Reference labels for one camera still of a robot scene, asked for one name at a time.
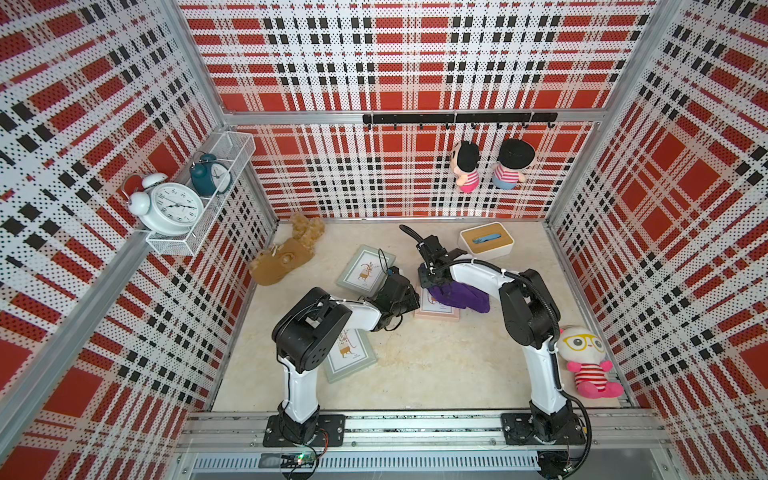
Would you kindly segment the purple cloth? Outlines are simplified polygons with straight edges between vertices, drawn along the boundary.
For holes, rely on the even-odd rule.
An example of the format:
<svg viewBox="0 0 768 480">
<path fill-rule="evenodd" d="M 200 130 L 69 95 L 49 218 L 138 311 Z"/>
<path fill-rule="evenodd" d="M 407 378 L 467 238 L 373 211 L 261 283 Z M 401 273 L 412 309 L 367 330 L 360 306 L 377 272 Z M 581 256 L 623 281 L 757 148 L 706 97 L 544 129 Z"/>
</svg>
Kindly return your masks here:
<svg viewBox="0 0 768 480">
<path fill-rule="evenodd" d="M 470 309 L 486 314 L 490 312 L 490 298 L 486 292 L 461 282 L 433 285 L 428 292 L 440 304 L 457 309 Z"/>
</svg>

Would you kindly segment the pink picture frame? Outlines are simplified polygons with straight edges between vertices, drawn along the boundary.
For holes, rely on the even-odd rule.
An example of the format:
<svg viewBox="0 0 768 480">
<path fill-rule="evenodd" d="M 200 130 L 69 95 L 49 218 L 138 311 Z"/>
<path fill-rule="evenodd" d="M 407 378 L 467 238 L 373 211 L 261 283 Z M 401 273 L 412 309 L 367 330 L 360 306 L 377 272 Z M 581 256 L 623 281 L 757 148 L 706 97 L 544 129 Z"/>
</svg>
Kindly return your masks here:
<svg viewBox="0 0 768 480">
<path fill-rule="evenodd" d="M 420 306 L 414 312 L 417 320 L 441 320 L 458 322 L 460 310 L 439 303 L 427 289 L 420 290 Z"/>
</svg>

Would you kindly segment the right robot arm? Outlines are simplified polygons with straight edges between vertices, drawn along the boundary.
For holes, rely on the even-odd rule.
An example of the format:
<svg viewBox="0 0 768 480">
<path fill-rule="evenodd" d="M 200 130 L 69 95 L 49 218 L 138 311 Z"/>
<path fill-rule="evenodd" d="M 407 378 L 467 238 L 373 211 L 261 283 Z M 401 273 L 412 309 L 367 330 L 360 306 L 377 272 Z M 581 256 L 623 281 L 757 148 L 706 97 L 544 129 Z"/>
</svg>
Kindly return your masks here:
<svg viewBox="0 0 768 480">
<path fill-rule="evenodd" d="M 552 442 L 573 416 L 557 366 L 560 313 L 541 275 L 527 269 L 505 270 L 465 251 L 446 250 L 434 235 L 411 233 L 423 259 L 419 278 L 430 286 L 451 281 L 474 287 L 499 300 L 504 326 L 522 348 L 531 382 L 533 435 Z"/>
</svg>

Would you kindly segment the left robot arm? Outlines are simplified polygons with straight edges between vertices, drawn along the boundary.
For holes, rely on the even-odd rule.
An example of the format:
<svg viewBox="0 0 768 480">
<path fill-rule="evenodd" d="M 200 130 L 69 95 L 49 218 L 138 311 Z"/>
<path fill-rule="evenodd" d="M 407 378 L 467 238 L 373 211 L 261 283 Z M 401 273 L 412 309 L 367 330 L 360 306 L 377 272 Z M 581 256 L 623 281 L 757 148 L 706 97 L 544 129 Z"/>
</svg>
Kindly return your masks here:
<svg viewBox="0 0 768 480">
<path fill-rule="evenodd" d="M 320 287 L 311 288 L 272 331 L 286 381 L 278 412 L 289 428 L 312 430 L 317 424 L 317 369 L 344 330 L 385 330 L 419 303 L 414 286 L 396 267 L 373 296 L 362 300 L 335 298 Z"/>
</svg>

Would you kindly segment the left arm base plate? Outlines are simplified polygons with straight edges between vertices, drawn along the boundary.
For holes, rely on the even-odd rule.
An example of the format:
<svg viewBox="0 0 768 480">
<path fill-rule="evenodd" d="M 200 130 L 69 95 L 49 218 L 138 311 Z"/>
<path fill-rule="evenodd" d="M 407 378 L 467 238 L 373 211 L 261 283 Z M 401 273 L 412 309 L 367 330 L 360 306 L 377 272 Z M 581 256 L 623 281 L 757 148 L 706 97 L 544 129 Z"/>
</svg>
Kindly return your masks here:
<svg viewBox="0 0 768 480">
<path fill-rule="evenodd" d="M 267 448 L 309 445 L 340 447 L 345 435 L 346 416 L 343 414 L 313 414 L 298 423 L 287 414 L 270 416 L 262 445 Z"/>
</svg>

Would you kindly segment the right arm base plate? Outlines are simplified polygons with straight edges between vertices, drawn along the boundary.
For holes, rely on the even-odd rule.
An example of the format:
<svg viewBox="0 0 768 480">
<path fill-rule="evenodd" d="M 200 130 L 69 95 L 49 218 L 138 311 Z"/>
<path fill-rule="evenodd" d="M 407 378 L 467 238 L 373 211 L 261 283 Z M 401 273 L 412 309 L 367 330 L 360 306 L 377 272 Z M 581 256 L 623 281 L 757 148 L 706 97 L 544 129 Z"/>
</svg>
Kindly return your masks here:
<svg viewBox="0 0 768 480">
<path fill-rule="evenodd" d="M 570 412 L 545 415 L 542 413 L 505 413 L 501 427 L 507 445 L 585 445 L 586 434 L 580 418 Z"/>
</svg>

